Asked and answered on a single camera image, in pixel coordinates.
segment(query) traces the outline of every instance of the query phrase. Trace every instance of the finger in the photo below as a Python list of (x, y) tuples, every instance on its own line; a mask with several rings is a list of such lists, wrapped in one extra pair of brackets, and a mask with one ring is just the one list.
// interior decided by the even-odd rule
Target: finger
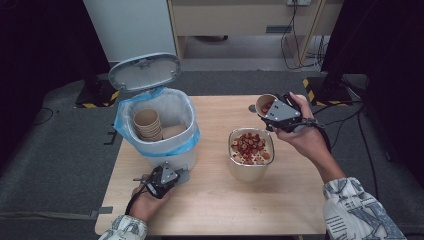
[(141, 188), (142, 188), (142, 185), (140, 185), (140, 186), (138, 186), (138, 187), (134, 188), (134, 190), (133, 190), (133, 192), (132, 192), (131, 196), (134, 196), (136, 193), (138, 193), (138, 192), (141, 190)]
[(302, 99), (302, 100), (304, 100), (304, 101), (308, 101), (308, 100), (306, 100), (306, 97), (305, 97), (305, 96), (303, 96), (303, 95), (296, 94), (296, 96), (298, 96), (299, 98), (301, 98), (301, 99)]
[(162, 198), (163, 201), (168, 201), (173, 192), (174, 192), (174, 188), (171, 188), (167, 193), (165, 193), (165, 195)]
[(281, 139), (283, 141), (287, 141), (290, 138), (290, 136), (292, 135), (290, 133), (287, 133), (287, 132), (283, 131), (280, 128), (276, 128), (274, 132), (277, 135), (277, 138), (278, 139)]
[(309, 103), (308, 103), (308, 101), (306, 101), (306, 97), (305, 97), (305, 99), (302, 99), (292, 92), (290, 92), (290, 96), (300, 106), (300, 110), (301, 110), (304, 118), (313, 118), (314, 117), (312, 115), (311, 108), (309, 107)]

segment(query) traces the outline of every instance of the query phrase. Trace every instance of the hand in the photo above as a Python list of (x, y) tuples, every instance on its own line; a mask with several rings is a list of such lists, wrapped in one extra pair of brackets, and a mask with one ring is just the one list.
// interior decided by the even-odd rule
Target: hand
[[(141, 186), (135, 188), (133, 190), (132, 196), (134, 196), (134, 194), (140, 191), (140, 189)], [(142, 193), (132, 205), (130, 210), (130, 216), (138, 218), (143, 222), (147, 223), (155, 215), (155, 213), (165, 203), (168, 202), (169, 198), (171, 197), (172, 191), (173, 189), (167, 192), (162, 199), (157, 199), (150, 195), (150, 193), (148, 192)]]
[[(304, 96), (297, 96), (290, 92), (292, 99), (300, 106), (303, 118), (313, 118), (311, 108)], [(298, 132), (287, 133), (281, 129), (274, 129), (277, 138), (288, 142), (303, 156), (313, 159), (321, 155), (330, 155), (324, 138), (314, 127), (304, 127)]]
[[(293, 100), (300, 106), (304, 118), (313, 118), (311, 108), (306, 98), (290, 93)], [(336, 160), (328, 151), (325, 140), (318, 129), (304, 127), (298, 132), (287, 133), (281, 129), (274, 129), (277, 138), (291, 144), (296, 150), (307, 157), (318, 169), (322, 181), (327, 183), (331, 180), (346, 177)]]

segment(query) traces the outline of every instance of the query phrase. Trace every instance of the dried fruit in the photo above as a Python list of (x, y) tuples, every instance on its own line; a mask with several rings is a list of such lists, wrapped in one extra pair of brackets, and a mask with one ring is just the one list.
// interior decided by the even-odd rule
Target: dried fruit
[(272, 107), (273, 102), (266, 103), (262, 106), (262, 112), (267, 113), (269, 109)]
[(234, 161), (246, 165), (263, 165), (271, 158), (265, 151), (266, 140), (261, 139), (259, 134), (247, 132), (231, 142), (231, 150)]

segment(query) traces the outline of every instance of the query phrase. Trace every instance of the floor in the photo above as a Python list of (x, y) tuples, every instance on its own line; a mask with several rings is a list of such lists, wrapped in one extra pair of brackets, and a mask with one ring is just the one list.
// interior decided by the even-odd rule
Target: floor
[(305, 67), (298, 68), (282, 35), (189, 37), (183, 71), (320, 71), (316, 55), (323, 38), (315, 36), (310, 43)]

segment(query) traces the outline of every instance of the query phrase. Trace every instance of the patterned sleeve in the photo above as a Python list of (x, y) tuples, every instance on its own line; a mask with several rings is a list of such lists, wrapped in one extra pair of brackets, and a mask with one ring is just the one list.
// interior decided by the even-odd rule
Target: patterned sleeve
[(147, 226), (143, 221), (128, 215), (120, 215), (99, 240), (143, 240), (146, 235)]
[(324, 185), (324, 218), (332, 239), (406, 239), (381, 203), (356, 178)]

